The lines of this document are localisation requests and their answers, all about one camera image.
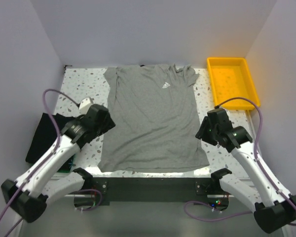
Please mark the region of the grey t shirt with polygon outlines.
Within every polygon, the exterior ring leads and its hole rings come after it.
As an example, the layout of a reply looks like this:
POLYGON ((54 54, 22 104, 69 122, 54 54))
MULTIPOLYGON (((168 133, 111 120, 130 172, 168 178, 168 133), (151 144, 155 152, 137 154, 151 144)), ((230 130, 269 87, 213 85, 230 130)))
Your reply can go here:
POLYGON ((108 68, 108 110, 115 127, 104 135, 102 172, 186 172, 209 165, 201 142, 190 66, 108 68))

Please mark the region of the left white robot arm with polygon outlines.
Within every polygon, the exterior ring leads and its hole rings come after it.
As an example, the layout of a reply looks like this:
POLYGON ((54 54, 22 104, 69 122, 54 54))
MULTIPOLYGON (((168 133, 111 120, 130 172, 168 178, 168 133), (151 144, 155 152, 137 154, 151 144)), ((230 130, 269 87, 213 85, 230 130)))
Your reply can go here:
POLYGON ((115 127, 108 109, 90 104, 80 110, 81 115, 66 123, 52 146, 23 175, 1 185, 5 202, 23 220, 32 223, 55 200, 73 192, 86 194, 92 189, 93 176, 76 168, 69 176, 47 187, 48 181, 84 145, 115 127))

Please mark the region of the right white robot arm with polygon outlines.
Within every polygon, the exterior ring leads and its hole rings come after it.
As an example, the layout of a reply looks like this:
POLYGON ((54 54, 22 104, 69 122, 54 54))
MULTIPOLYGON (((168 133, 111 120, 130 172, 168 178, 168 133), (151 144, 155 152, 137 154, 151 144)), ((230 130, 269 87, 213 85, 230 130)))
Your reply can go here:
POLYGON ((272 173, 260 154, 254 153, 254 142, 247 130, 233 127, 226 110, 211 110, 204 117, 196 138, 225 148, 244 168, 254 187, 240 181, 227 168, 212 173, 210 189, 235 196, 254 214, 258 226, 270 234, 296 220, 296 195, 293 195, 272 173))

